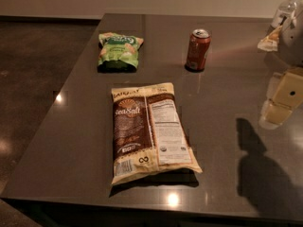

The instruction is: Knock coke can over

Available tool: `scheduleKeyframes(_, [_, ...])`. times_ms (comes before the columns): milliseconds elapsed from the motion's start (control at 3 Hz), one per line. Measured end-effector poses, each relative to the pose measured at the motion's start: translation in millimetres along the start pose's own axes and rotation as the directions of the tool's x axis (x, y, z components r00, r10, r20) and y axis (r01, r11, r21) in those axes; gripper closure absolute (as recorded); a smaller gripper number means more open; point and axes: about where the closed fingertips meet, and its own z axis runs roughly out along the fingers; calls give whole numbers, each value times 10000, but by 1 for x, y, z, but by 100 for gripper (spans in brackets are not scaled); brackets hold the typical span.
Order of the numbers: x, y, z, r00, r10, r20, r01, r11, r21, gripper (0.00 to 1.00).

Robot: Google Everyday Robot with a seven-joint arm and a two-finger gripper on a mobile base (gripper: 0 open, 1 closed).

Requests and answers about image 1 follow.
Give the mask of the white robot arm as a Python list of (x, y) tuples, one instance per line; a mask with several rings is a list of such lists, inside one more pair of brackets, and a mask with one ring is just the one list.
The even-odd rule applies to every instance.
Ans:
[(259, 124), (267, 130), (281, 126), (303, 103), (302, 13), (285, 20), (261, 40), (271, 70)]

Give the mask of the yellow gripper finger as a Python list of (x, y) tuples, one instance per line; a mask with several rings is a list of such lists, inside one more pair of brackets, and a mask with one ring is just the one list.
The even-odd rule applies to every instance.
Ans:
[(267, 130), (274, 130), (281, 126), (303, 103), (303, 68), (292, 67), (282, 73), (272, 98), (263, 103), (259, 124)]

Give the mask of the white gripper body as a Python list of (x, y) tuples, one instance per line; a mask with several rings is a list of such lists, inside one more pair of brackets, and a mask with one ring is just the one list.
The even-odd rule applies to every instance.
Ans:
[(274, 72), (274, 74), (271, 76), (266, 93), (267, 98), (272, 98), (274, 96), (282, 77), (283, 75), (278, 72)]

